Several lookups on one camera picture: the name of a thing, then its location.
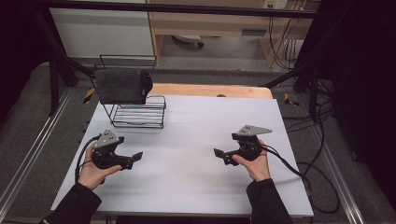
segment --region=gray metal bracket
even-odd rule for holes
[[[271,129],[256,127],[247,124],[241,130],[239,130],[238,134],[243,136],[252,136],[256,134],[271,133],[271,132],[272,132]]]
[[[106,147],[111,144],[118,143],[120,139],[109,129],[106,129],[103,134],[99,137],[95,144],[95,148]]]

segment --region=outlet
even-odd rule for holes
[[[262,8],[275,8],[276,0],[265,0]]]
[[[274,9],[285,9],[288,0],[276,0]]]

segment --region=sleeve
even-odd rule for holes
[[[93,191],[77,183],[39,224],[89,224],[101,202]]]
[[[273,179],[259,182],[253,181],[247,186],[247,196],[250,201],[251,223],[292,223],[288,211],[276,190]]]

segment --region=white table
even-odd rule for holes
[[[116,153],[143,158],[132,170],[106,178],[94,192],[103,200],[98,212],[109,215],[248,217],[246,187],[251,182],[243,166],[224,165],[213,148],[238,149],[231,137],[249,124],[272,129],[259,135],[297,169],[276,100],[167,95],[163,129],[116,129],[98,105],[59,193],[58,205],[74,185],[74,169],[86,142],[105,129],[125,136]],[[312,217],[303,182],[269,154],[272,178],[292,217]]]

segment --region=person's right hand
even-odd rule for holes
[[[259,139],[259,142],[261,145],[264,144],[261,139]],[[247,161],[243,157],[240,157],[238,155],[233,155],[233,159],[239,164],[245,166],[250,177],[257,182],[271,178],[270,170],[268,167],[267,151],[263,150],[260,156],[254,161]]]

